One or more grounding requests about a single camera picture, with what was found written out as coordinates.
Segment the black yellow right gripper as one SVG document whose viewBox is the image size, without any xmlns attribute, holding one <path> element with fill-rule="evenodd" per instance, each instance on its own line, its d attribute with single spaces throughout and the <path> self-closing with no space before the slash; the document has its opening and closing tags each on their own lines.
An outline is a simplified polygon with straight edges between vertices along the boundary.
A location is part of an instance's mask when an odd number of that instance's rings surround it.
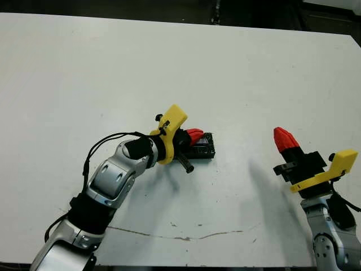
<svg viewBox="0 0 361 271">
<path fill-rule="evenodd" d="M 331 165 L 325 171 L 327 165 L 320 153 L 304 153 L 294 136 L 284 128 L 274 129 L 274 141 L 286 161 L 277 165 L 274 172 L 277 176 L 281 175 L 285 182 L 290 182 L 290 191 L 298 193 L 302 199 L 329 193 L 330 181 L 348 174 L 358 156 L 358 152 L 352 149 L 334 153 L 331 155 Z"/>
</svg>

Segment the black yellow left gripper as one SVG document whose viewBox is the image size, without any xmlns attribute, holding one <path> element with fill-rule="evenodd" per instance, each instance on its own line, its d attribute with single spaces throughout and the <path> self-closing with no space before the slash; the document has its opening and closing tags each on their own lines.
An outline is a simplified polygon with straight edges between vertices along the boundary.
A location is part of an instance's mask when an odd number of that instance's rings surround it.
<svg viewBox="0 0 361 271">
<path fill-rule="evenodd" d="M 167 165 L 177 160 L 186 173 L 191 173 L 194 166 L 189 158 L 186 158 L 185 152 L 204 136 L 204 132 L 198 128 L 182 129 L 181 126 L 187 118 L 187 114 L 177 104 L 173 104 L 164 114 L 156 116 L 158 127 L 149 135 L 160 140 L 161 146 L 157 148 L 159 164 Z"/>
</svg>

